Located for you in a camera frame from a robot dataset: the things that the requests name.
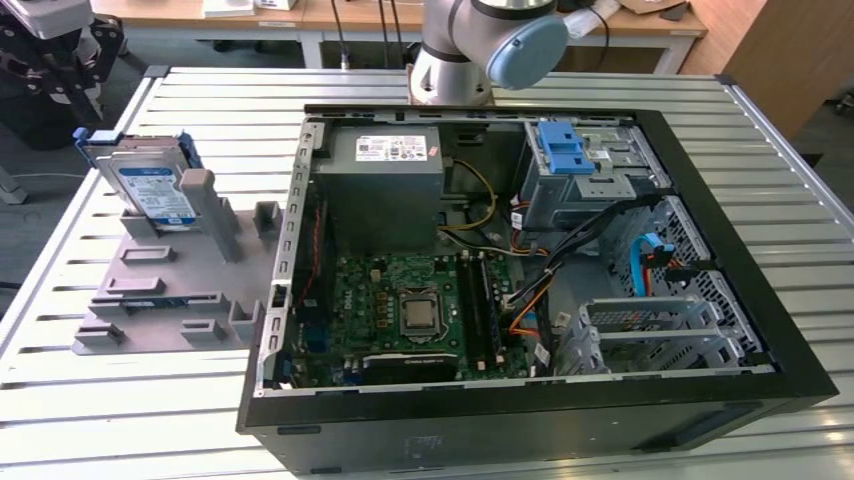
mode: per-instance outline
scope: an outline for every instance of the metal workbench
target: metal workbench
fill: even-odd
[[[242,209],[286,198],[304,103],[406,98],[402,73],[174,68],[144,79],[118,128],[186,129]],[[395,477],[853,478],[854,222],[739,89],[710,77],[561,74],[495,98],[665,113],[841,394],[687,453]],[[3,478],[287,477],[234,432],[247,351],[79,357],[68,348],[123,234],[120,211],[90,173],[0,322]]]

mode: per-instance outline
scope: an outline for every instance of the cpu socket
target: cpu socket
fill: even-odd
[[[406,288],[401,299],[401,335],[423,343],[442,333],[439,292],[434,288]]]

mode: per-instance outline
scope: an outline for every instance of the ram slot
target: ram slot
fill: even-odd
[[[497,364],[505,363],[505,357],[502,356],[502,336],[501,330],[498,326],[498,309],[495,304],[495,295],[493,293],[493,280],[490,278],[490,273],[486,268],[486,260],[483,260],[483,256],[478,258],[478,270],[481,275],[481,285],[483,286],[483,301],[486,308],[486,319],[485,319],[485,328],[486,334],[490,339],[489,343],[489,352],[491,353],[490,358]]]
[[[490,304],[486,301],[487,284],[483,283],[483,261],[458,255],[457,282],[459,287],[463,332],[466,334],[466,357],[477,370],[495,364],[493,336],[490,334]]]

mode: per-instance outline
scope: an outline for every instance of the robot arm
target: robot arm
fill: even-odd
[[[0,0],[34,37],[48,40],[90,26],[95,20],[90,0]]]
[[[530,87],[551,71],[569,40],[555,0],[425,2],[422,51],[410,89],[419,103],[478,105],[491,82]]]
[[[82,30],[95,42],[82,48]],[[99,123],[92,99],[107,81],[124,34],[115,17],[95,15],[88,0],[0,0],[0,74],[30,92],[71,105],[84,125]]]

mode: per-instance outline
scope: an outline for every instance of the motherboard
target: motherboard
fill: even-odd
[[[527,376],[502,341],[510,291],[501,255],[339,257],[331,322],[304,333],[312,386]]]

